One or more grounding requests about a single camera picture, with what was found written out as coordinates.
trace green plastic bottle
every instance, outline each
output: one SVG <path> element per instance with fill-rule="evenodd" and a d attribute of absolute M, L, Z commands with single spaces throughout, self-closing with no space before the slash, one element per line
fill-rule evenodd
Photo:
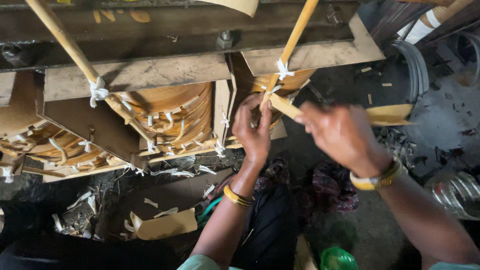
<path fill-rule="evenodd" d="M 358 270 L 355 258 L 339 247 L 324 249 L 320 255 L 320 270 Z"/>

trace wire bundle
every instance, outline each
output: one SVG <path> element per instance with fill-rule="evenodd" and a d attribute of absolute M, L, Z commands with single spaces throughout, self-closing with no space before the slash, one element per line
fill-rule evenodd
<path fill-rule="evenodd" d="M 167 86 L 116 96 L 131 106 L 145 130 L 155 133 L 157 148 L 170 155 L 198 148 L 210 138 L 212 83 Z"/>

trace woman's right hand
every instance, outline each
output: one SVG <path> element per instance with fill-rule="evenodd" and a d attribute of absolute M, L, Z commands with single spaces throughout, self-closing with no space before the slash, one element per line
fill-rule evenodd
<path fill-rule="evenodd" d="M 306 101 L 295 121 L 305 125 L 315 144 L 333 160 L 360 178 L 381 175 L 392 157 L 373 135 L 366 111 L 360 106 L 322 107 Z"/>

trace patterned fabric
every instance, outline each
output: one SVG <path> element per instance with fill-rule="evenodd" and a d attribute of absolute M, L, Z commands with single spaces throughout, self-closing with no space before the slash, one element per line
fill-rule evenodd
<path fill-rule="evenodd" d="M 288 164 L 277 158 L 257 179 L 255 191 L 279 184 L 290 187 Z M 300 226 L 308 225 L 314 212 L 350 212 L 358 207 L 358 194 L 350 181 L 350 172 L 332 161 L 321 161 L 313 170 L 312 183 L 293 187 L 297 201 Z"/>

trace nut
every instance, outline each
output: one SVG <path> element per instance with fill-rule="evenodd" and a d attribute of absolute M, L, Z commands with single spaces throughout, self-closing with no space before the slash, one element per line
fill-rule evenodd
<path fill-rule="evenodd" d="M 328 5 L 326 16 L 327 22 L 332 24 L 335 28 L 340 28 L 341 26 L 343 26 L 341 13 L 342 10 L 339 7 L 334 7 L 331 4 Z"/>
<path fill-rule="evenodd" d="M 5 60 L 14 67 L 27 67 L 32 64 L 32 56 L 17 45 L 3 45 L 1 52 Z"/>
<path fill-rule="evenodd" d="M 226 30 L 220 33 L 216 39 L 217 45 L 222 47 L 222 49 L 229 49 L 233 46 L 233 38 L 229 30 Z"/>

